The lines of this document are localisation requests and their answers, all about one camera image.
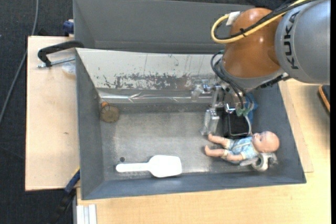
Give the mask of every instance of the yellow cable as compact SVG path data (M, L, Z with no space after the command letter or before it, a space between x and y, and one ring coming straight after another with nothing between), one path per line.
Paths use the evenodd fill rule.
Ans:
M292 3L290 6L292 6L292 5L294 5L294 4L301 3L301 2L303 2L303 1L306 1L306 0L297 0L297 1L295 1L294 3ZM239 35L239 36L236 36L236 37L233 37L233 38L228 38L228 39L218 39L218 38L215 37L215 30L216 30L216 28L218 27L218 25L219 25L221 22L223 22L224 20L226 20L226 19L229 17L229 14L226 14L226 15L222 16L221 18L219 18L219 19L215 22L215 24L212 26L212 29L211 29L211 38L212 38L215 42L220 43L220 44L226 44L226 43L231 43L231 42L240 40L240 39L242 39L243 37L246 37L246 36L248 36L248 35L254 33L255 31L257 31L257 30L263 28L264 26L270 24L271 22L273 22L274 20L276 20L277 18L279 18L280 16L282 16L282 15L285 14L285 13L286 13L286 12L283 12L283 13L277 15L277 16L271 18L270 20L267 20L267 21L263 22L262 24L256 26L255 28L253 28L253 29L251 29L251 30L249 30L249 31L244 32L244 34L241 34L241 35Z

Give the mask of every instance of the wooden table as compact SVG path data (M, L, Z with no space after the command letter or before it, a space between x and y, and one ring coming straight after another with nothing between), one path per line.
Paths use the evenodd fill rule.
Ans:
M38 69L37 51L71 38L29 37L26 190L64 188L79 165L75 78L61 65ZM73 55L68 50L51 60ZM331 223L330 114L318 85L289 80L281 94L306 173L306 184L81 200L103 223Z

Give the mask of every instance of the baby doll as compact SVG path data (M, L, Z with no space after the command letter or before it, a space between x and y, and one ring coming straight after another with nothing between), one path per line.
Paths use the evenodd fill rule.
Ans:
M223 148L211 150L205 146L205 154L210 157L221 157L230 162L240 162L251 159L259 153L271 153L280 146L279 138L271 131L255 133L242 139L231 140L213 134L208 135L208 139L216 144L221 144Z

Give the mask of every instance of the white plastic scoop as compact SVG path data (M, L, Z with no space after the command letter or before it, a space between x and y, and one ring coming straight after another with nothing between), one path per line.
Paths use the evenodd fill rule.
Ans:
M155 155L147 163L121 163L116 166L120 173L150 171L155 177L176 176L182 173L179 157Z

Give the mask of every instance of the doll clothing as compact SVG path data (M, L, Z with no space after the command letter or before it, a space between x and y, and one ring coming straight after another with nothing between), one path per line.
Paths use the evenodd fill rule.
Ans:
M237 140L228 139L225 148L229 150L228 153L232 155L242 155L243 159L251 159L259 154L252 144L252 136Z

